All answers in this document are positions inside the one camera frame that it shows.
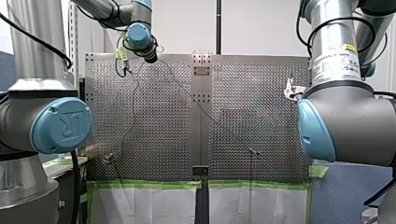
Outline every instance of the cable connector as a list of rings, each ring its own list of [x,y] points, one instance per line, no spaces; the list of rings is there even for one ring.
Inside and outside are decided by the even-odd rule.
[[[114,154],[110,153],[108,155],[105,155],[104,158],[102,159],[103,164],[112,164],[114,161]]]

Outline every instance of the label sticker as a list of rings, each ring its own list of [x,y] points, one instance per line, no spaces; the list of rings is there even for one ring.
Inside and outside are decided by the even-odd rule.
[[[313,72],[315,74],[314,82],[323,76],[360,78],[359,57],[349,49],[331,50],[315,59]]]
[[[337,46],[330,46],[330,47],[328,47],[328,49],[339,49],[339,50],[349,50],[349,51],[351,51],[351,52],[354,52],[354,53],[358,53],[358,50],[356,49],[356,47],[355,46],[353,46],[353,45],[337,45]]]

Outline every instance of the warning label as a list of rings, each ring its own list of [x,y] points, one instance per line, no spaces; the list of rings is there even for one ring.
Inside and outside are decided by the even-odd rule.
[[[317,57],[314,61],[313,72],[314,82],[323,76],[361,76],[358,55],[347,49],[331,50]]]

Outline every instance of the logo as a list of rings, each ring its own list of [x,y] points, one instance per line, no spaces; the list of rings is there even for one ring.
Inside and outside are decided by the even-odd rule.
[[[79,138],[84,133],[84,112],[64,113],[61,115],[61,122],[64,124],[62,136],[64,141]]]

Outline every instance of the metal clamp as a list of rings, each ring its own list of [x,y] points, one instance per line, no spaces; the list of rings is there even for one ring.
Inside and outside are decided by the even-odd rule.
[[[286,89],[283,91],[285,97],[294,102],[298,102],[301,100],[306,87],[302,86],[293,86],[293,78],[288,78],[288,82],[286,84]]]

